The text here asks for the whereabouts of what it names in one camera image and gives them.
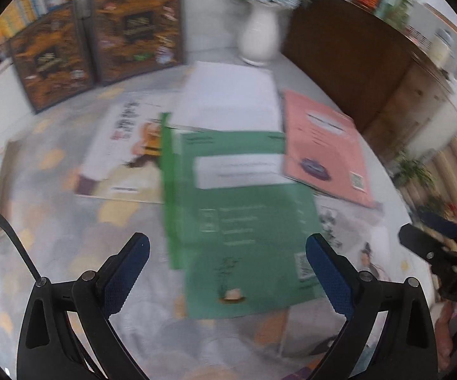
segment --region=white vase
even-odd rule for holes
[[[250,1],[251,13],[239,35],[239,57],[253,66],[265,66],[279,53],[281,38],[278,14],[283,6]]]

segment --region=table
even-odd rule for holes
[[[189,55],[195,60],[242,64],[234,49]],[[52,282],[77,279],[98,269],[135,231],[149,236],[151,257],[122,311],[110,321],[133,358],[151,379],[279,380],[308,359],[276,354],[272,339],[284,311],[236,319],[193,320],[185,316],[182,271],[169,270],[166,238],[160,226],[162,206],[90,199],[73,193],[76,176],[97,123],[121,92],[179,88],[186,66],[166,69],[96,88],[37,116],[24,134],[10,182],[7,218],[38,270]],[[280,56],[268,67],[278,88],[289,88],[337,108],[336,104],[290,60]],[[409,222],[404,203],[384,168],[360,138],[370,187],[382,203],[391,244],[396,250],[400,226]],[[403,254],[426,298],[433,302],[427,264]],[[388,271],[402,276],[402,264]],[[9,239],[0,237],[0,365],[16,378],[19,332],[33,279]],[[80,332],[76,314],[72,326]],[[81,341],[87,345],[83,334]]]

